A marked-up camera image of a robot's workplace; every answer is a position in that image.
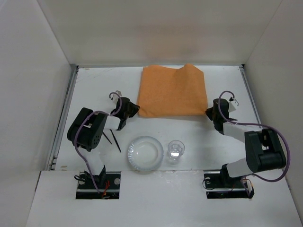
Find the orange cloth napkin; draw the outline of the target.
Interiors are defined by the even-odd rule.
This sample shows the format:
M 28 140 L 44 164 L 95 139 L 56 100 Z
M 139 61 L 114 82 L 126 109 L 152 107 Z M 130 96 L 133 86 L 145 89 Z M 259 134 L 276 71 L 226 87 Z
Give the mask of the orange cloth napkin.
M 208 108 L 204 73 L 192 64 L 144 67 L 137 104 L 144 118 L 203 115 Z

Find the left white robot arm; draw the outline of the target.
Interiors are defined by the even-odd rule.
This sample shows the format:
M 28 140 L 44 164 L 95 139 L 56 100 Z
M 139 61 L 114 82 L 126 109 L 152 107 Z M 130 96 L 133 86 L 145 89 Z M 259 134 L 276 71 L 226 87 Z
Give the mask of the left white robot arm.
M 100 158 L 92 153 L 105 135 L 104 130 L 120 131 L 129 118 L 134 117 L 140 106 L 127 97 L 118 97 L 116 107 L 110 113 L 82 108 L 67 132 L 67 139 L 72 142 L 77 154 L 87 167 L 81 181 L 92 183 L 100 189 L 105 183 L 106 168 Z

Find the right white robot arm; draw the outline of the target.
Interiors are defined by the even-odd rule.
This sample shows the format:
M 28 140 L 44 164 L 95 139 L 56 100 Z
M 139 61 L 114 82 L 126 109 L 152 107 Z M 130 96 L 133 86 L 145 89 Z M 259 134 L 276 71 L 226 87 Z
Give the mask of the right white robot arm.
M 243 177 L 259 172 L 280 168 L 287 171 L 290 151 L 281 133 L 270 126 L 234 123 L 235 119 L 229 117 L 229 111 L 235 101 L 232 98 L 229 101 L 217 98 L 213 100 L 213 107 L 205 112 L 215 130 L 245 145 L 245 158 L 222 166 L 220 183 L 227 187 Z

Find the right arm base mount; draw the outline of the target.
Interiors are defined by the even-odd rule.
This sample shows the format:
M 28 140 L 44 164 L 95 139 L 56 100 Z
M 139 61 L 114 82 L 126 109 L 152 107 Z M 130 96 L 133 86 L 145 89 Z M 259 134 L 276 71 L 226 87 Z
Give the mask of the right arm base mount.
M 202 184 L 208 199 L 252 199 L 255 194 L 250 179 L 223 179 L 220 171 L 205 171 Z

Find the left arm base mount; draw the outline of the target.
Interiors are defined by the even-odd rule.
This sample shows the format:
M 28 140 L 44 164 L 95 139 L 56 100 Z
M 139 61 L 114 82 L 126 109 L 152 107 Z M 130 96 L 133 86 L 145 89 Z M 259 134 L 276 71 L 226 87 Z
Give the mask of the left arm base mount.
M 78 181 L 76 199 L 78 200 L 117 200 L 120 196 L 121 172 L 106 172 L 104 178 L 97 182 L 96 190 L 90 174 L 80 172 L 74 179 Z

